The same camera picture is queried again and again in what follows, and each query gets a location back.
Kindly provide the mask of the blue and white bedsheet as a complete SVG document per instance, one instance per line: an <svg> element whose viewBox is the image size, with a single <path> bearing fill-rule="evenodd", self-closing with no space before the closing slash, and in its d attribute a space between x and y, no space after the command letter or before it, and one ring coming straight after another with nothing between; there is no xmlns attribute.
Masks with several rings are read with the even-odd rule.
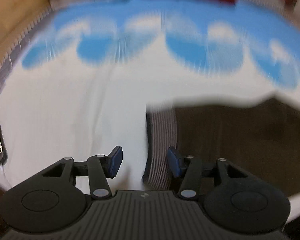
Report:
<svg viewBox="0 0 300 240"><path fill-rule="evenodd" d="M246 1L74 5L33 37L0 92L0 188L121 146L110 190L156 190L143 182L148 109L272 97L300 111L300 31L277 13ZM294 220L300 193L288 198Z"/></svg>

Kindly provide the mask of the dark brown corduroy pants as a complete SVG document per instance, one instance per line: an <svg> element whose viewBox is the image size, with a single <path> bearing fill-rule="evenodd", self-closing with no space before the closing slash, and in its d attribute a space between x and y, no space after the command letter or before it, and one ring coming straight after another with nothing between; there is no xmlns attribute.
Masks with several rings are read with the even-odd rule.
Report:
<svg viewBox="0 0 300 240"><path fill-rule="evenodd" d="M282 190L300 193L300 111L268 98L252 107L203 104L148 109L143 182L171 188L167 150L213 163L225 158Z"/></svg>

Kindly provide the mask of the grey mattress edge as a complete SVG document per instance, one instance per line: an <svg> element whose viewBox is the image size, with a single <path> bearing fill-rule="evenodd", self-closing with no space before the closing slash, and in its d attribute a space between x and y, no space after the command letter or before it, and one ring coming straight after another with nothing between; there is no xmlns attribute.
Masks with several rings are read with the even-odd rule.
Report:
<svg viewBox="0 0 300 240"><path fill-rule="evenodd" d="M0 60L0 92L22 52L30 46L33 37L48 25L53 15L54 12L51 6L48 5L34 20L21 29L21 33L18 34L11 45L8 46L7 51Z"/></svg>

